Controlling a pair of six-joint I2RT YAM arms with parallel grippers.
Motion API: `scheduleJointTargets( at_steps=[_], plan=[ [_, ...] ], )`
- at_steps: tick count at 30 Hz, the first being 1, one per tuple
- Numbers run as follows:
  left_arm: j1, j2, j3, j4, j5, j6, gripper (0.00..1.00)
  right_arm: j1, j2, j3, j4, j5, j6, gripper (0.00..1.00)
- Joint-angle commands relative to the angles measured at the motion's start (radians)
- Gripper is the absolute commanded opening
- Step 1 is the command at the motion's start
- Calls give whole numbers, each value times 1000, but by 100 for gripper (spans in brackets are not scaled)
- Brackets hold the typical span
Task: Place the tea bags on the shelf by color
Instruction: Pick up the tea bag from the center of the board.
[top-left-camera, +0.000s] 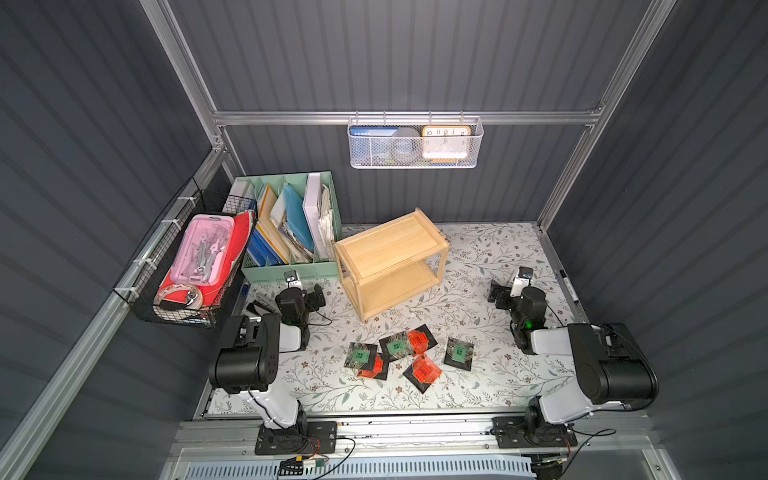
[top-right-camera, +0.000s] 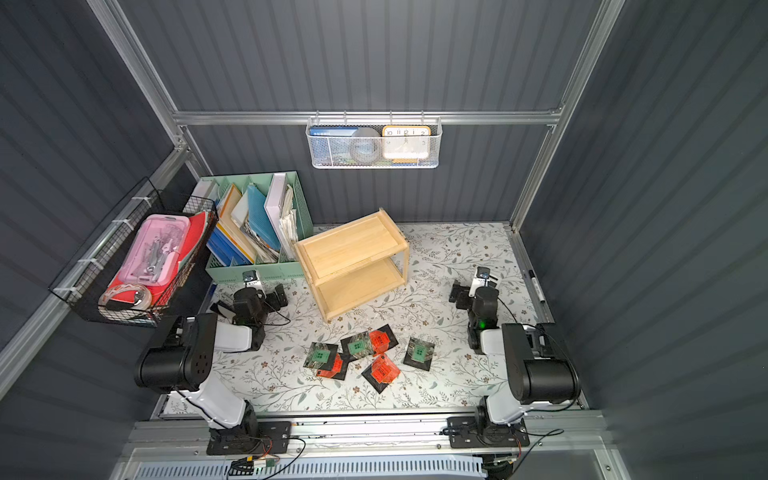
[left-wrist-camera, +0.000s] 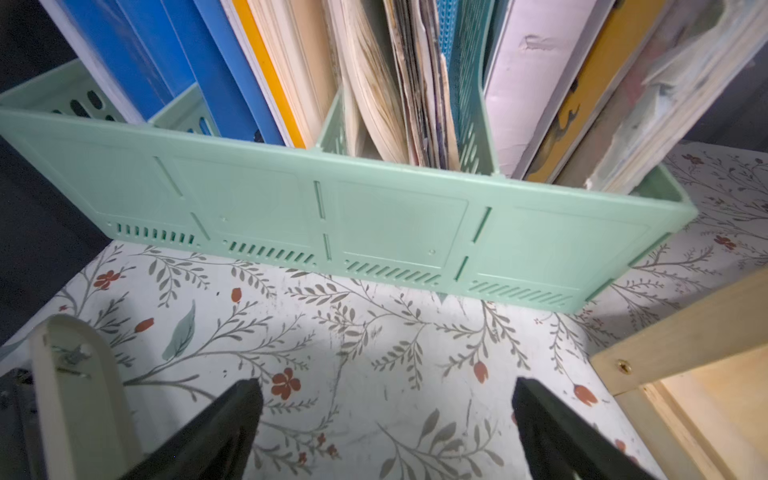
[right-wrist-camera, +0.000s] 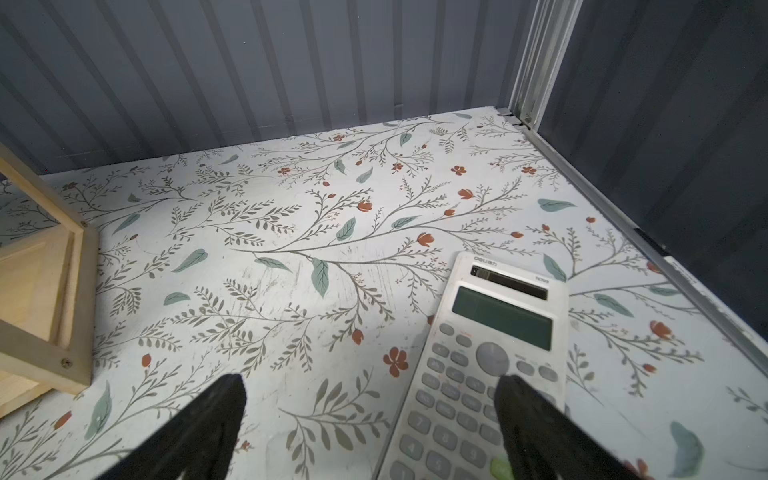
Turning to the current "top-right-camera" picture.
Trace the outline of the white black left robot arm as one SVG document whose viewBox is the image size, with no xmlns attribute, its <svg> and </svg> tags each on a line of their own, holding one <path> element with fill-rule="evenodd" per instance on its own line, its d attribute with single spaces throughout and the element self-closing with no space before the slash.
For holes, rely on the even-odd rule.
<svg viewBox="0 0 768 480">
<path fill-rule="evenodd" d="M 291 424 L 257 419 L 254 407 L 235 394 L 213 371 L 215 352 L 259 350 L 267 316 L 288 305 L 284 287 L 271 293 L 246 286 L 233 296 L 230 323 L 217 312 L 164 318 L 140 355 L 135 383 L 185 402 L 209 427 L 211 456 L 267 456 L 288 449 Z"/>
</svg>

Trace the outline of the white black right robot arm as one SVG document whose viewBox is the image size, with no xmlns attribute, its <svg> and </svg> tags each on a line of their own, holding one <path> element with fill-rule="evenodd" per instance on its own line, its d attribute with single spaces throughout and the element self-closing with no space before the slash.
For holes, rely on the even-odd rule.
<svg viewBox="0 0 768 480">
<path fill-rule="evenodd" d="M 481 398 L 472 416 L 450 417 L 443 430 L 454 449 L 507 447 L 518 450 L 530 437 L 524 417 L 568 409 L 581 395 L 575 367 L 556 344 L 550 324 L 501 324 L 501 303 L 494 282 L 452 285 L 449 301 L 468 314 L 468 343 L 478 355 L 503 364 L 506 379 Z"/>
</svg>

